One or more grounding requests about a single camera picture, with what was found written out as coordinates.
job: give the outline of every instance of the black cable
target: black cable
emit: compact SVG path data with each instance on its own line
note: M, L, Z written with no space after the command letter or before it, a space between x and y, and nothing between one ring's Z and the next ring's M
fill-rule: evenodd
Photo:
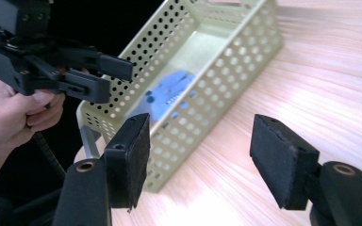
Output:
M58 176L64 180L66 177L66 171L63 169L63 167L60 165L58 160L56 159L54 153L52 152L51 148L49 147L48 143L45 140L45 137L43 137L43 134L41 132L35 133L33 136L34 140L37 142L38 146L40 147L43 155L48 160L49 164L52 166L54 171L58 174Z

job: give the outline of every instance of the blue cloth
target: blue cloth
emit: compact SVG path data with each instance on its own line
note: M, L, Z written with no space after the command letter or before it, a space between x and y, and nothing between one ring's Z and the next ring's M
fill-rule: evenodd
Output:
M194 76L184 70L163 77L152 90L145 93L130 117L149 113L150 122L159 121L193 79Z

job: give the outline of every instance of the beige basket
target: beige basket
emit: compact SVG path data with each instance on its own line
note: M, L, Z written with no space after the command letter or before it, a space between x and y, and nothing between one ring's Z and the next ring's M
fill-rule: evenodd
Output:
M219 5L167 0L120 57L134 63L134 81L111 81L110 102L82 102L79 125L108 143L145 92L165 75L196 77L151 128L144 190L158 192L282 46L273 0Z

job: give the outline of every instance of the light wood surface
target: light wood surface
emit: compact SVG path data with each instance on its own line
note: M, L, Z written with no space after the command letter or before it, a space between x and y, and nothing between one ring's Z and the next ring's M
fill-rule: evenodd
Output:
M280 210L249 156L254 114L282 121L320 163L362 170L362 1L277 1L285 46L173 178L113 225L310 225Z

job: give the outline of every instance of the person's hand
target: person's hand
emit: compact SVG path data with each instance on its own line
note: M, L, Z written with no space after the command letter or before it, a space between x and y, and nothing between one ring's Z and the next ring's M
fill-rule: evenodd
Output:
M24 96L0 81L0 150L11 151L58 123L64 99L44 90Z

